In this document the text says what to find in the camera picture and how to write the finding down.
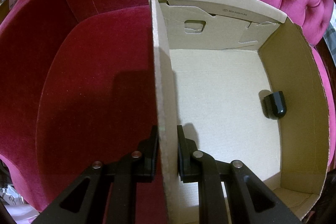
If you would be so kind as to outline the black rounded plug adapter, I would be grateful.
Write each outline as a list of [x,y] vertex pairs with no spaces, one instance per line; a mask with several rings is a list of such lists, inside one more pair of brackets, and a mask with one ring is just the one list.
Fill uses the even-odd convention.
[[269,119],[281,119],[287,112],[283,91],[273,92],[263,98],[265,116]]

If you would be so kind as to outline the grey plaid cloth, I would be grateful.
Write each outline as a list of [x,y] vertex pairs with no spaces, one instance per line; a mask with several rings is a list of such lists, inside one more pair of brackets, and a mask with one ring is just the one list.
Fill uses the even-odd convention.
[[336,64],[336,7],[333,6],[333,13],[329,25],[323,34],[323,38],[327,44],[330,54],[333,58],[334,64]]

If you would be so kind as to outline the cardboard box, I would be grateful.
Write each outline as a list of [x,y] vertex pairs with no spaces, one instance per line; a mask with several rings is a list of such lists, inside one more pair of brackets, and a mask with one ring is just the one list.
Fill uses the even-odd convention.
[[[178,178],[177,125],[202,151],[239,159],[303,218],[330,154],[330,108],[313,50],[259,0],[150,0],[163,185],[170,223],[197,223],[195,184]],[[287,112],[265,116],[283,91]]]

